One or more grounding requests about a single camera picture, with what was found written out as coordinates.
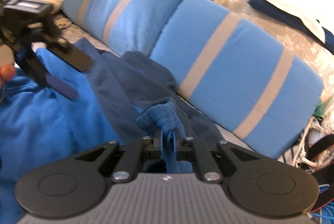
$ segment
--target dark blue cloth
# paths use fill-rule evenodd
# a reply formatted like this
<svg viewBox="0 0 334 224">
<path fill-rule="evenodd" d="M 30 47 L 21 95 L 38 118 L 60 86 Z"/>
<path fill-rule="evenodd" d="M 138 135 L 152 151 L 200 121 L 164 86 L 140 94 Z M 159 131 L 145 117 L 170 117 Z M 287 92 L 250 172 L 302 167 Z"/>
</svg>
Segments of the dark blue cloth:
<svg viewBox="0 0 334 224">
<path fill-rule="evenodd" d="M 46 49 L 37 51 L 52 75 L 78 91 L 75 100 L 39 87 L 20 69 L 7 85 L 0 104 L 0 224 L 12 224 L 22 216 L 14 196 L 19 177 L 111 139 L 127 144 L 147 135 L 137 118 L 157 100 L 175 100 L 175 110 L 182 110 L 190 122 L 183 123 L 185 129 L 190 127 L 187 133 L 194 128 L 194 135 L 209 143 L 221 136 L 208 117 L 177 97 L 170 72 L 147 56 L 134 52 L 121 59 L 99 52 L 85 38 L 76 46 L 94 61 L 87 73 L 78 72 Z"/>
<path fill-rule="evenodd" d="M 252 6 L 255 10 L 258 10 L 267 16 L 270 16 L 278 21 L 281 21 L 295 29 L 298 29 L 314 39 L 317 43 L 322 45 L 324 48 L 328 49 L 332 54 L 334 54 L 334 36 L 333 34 L 325 29 L 326 41 L 325 44 L 321 42 L 313 33 L 310 32 L 308 28 L 303 24 L 302 20 L 296 16 L 290 15 L 289 13 L 282 11 L 281 9 L 275 7 L 270 2 L 266 0 L 250 0 L 249 5 Z"/>
<path fill-rule="evenodd" d="M 146 131 L 149 136 L 154 137 L 157 127 L 161 128 L 163 134 L 163 151 L 162 157 L 166 162 L 168 173 L 190 173 L 192 165 L 190 162 L 179 161 L 176 159 L 176 140 L 175 130 L 178 128 L 182 138 L 192 136 L 190 121 L 180 110 L 173 98 L 166 98 L 154 102 L 150 108 L 145 110 L 138 118 L 137 123 L 141 129 Z M 190 133 L 186 132 L 185 124 L 188 125 Z"/>
</svg>

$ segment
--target blue cushion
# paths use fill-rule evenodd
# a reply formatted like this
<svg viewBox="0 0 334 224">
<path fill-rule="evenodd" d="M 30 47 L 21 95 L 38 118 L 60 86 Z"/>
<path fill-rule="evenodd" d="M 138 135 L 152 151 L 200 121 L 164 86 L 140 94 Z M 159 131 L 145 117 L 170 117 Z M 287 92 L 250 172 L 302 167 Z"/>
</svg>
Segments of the blue cushion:
<svg viewBox="0 0 334 224">
<path fill-rule="evenodd" d="M 65 14 L 77 25 L 84 0 L 65 0 Z M 89 0 L 82 20 L 82 28 L 103 41 L 113 51 L 124 54 L 137 50 L 149 54 L 158 36 L 181 0 L 131 0 L 116 19 L 109 38 L 103 32 L 109 17 L 121 0 Z"/>
<path fill-rule="evenodd" d="M 209 0 L 183 0 L 163 29 L 151 58 L 168 68 L 180 85 L 228 14 L 228 9 Z M 265 91 L 282 53 L 279 41 L 250 21 L 241 20 L 188 101 L 234 132 Z M 266 156 L 280 156 L 306 125 L 322 86 L 316 72 L 292 56 L 273 104 L 243 141 Z"/>
</svg>

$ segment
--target blue towel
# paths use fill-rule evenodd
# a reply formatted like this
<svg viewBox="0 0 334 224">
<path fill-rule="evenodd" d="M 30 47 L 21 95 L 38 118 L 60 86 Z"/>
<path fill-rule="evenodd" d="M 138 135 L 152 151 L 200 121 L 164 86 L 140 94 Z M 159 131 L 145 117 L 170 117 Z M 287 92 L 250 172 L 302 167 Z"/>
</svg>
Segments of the blue towel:
<svg viewBox="0 0 334 224">
<path fill-rule="evenodd" d="M 192 172 L 190 162 L 176 161 L 176 128 L 179 129 L 182 138 L 193 134 L 189 119 L 177 107 L 173 98 L 165 98 L 154 102 L 151 107 L 141 113 L 140 117 L 137 118 L 137 123 L 151 137 L 154 136 L 157 127 L 161 128 L 163 139 L 162 157 L 166 162 L 168 173 Z"/>
</svg>

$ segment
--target cable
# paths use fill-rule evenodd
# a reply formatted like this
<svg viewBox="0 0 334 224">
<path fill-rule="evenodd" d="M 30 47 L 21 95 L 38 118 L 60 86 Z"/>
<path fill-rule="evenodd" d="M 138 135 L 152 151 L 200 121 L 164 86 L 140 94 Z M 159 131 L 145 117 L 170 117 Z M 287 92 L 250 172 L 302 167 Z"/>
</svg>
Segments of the cable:
<svg viewBox="0 0 334 224">
<path fill-rule="evenodd" d="M 319 185 L 319 192 L 322 193 L 329 188 L 329 184 Z M 323 210 L 325 210 L 328 216 L 323 215 Z M 318 217 L 320 219 L 320 224 L 322 224 L 323 219 L 328 219 L 331 224 L 334 224 L 334 202 L 331 202 L 319 210 L 319 214 L 312 213 L 311 215 Z"/>
</svg>

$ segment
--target gray gripper base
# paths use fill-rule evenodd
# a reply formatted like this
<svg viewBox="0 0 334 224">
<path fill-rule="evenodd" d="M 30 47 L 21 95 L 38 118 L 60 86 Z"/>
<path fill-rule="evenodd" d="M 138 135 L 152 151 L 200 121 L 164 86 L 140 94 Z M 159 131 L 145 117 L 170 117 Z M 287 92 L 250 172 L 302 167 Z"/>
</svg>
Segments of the gray gripper base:
<svg viewBox="0 0 334 224">
<path fill-rule="evenodd" d="M 77 217 L 25 215 L 18 224 L 315 224 L 306 215 L 254 216 L 233 204 L 219 185 L 201 182 L 193 173 L 166 176 L 141 173 L 133 182 L 114 185 L 98 206 Z"/>
</svg>

